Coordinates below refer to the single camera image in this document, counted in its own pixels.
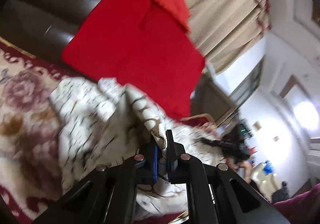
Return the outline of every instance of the beige curtain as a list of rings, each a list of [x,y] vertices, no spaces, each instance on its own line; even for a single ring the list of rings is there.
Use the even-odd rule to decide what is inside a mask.
[[[269,28],[267,0],[186,0],[189,37],[217,74],[256,44]]]

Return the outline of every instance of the white blanket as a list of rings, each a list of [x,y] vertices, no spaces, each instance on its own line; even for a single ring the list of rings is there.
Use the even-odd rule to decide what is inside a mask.
[[[183,212],[187,210],[185,185],[167,181],[165,131],[171,129],[174,141],[203,163],[217,165],[223,160],[219,148],[199,142],[201,137],[213,136],[175,122],[145,93],[130,84],[121,86],[114,78],[101,79],[98,84],[81,77],[67,78],[49,98],[63,124],[59,165],[64,193],[97,164],[120,165],[139,153],[151,133],[162,151],[158,180],[153,187],[139,185],[137,203],[152,215]]]

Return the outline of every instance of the patterned fabric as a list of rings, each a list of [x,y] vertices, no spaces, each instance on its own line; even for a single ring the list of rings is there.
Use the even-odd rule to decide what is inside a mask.
[[[0,37],[0,194],[23,224],[62,194],[48,95],[64,74]]]
[[[183,212],[187,209],[184,184],[171,185],[166,174],[165,131],[171,129],[175,142],[202,162],[217,165],[223,160],[218,147],[206,146],[199,138],[202,130],[175,122],[147,95],[134,86],[119,85],[114,78],[98,84],[84,78],[67,78],[60,82],[49,99],[64,127],[59,136],[59,165],[65,193],[97,164],[108,167],[139,153],[141,144],[155,138],[162,151],[158,163],[158,180],[154,186],[139,185],[137,219],[150,215]]]
[[[185,0],[190,38],[217,74],[269,30],[268,0]]]

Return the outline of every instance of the window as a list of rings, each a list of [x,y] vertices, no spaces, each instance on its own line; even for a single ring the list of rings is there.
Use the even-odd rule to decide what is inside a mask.
[[[230,94],[230,98],[240,107],[258,88],[260,84],[263,58],[254,67],[250,74],[240,83],[240,85]]]

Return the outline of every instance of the rug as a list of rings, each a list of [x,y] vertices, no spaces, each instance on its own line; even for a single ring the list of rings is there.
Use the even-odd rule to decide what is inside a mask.
[[[23,224],[62,194],[60,123],[48,95],[65,77],[0,37],[0,194]]]

